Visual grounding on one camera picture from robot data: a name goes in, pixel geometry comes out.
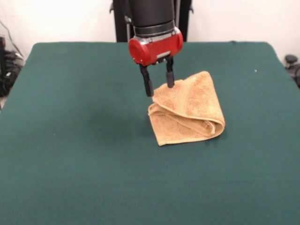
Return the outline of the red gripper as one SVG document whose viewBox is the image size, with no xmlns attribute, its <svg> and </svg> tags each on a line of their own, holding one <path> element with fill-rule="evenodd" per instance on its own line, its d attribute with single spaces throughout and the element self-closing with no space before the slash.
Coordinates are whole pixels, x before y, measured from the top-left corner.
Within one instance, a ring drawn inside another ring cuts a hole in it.
<svg viewBox="0 0 300 225">
<path fill-rule="evenodd" d="M 183 35 L 177 27 L 168 34 L 148 38 L 135 36 L 129 40 L 129 53 L 134 62 L 139 64 L 148 97 L 154 96 L 154 89 L 146 66 L 169 57 L 166 63 L 166 80 L 168 88 L 172 88 L 174 86 L 172 56 L 178 54 L 182 47 Z"/>
</svg>

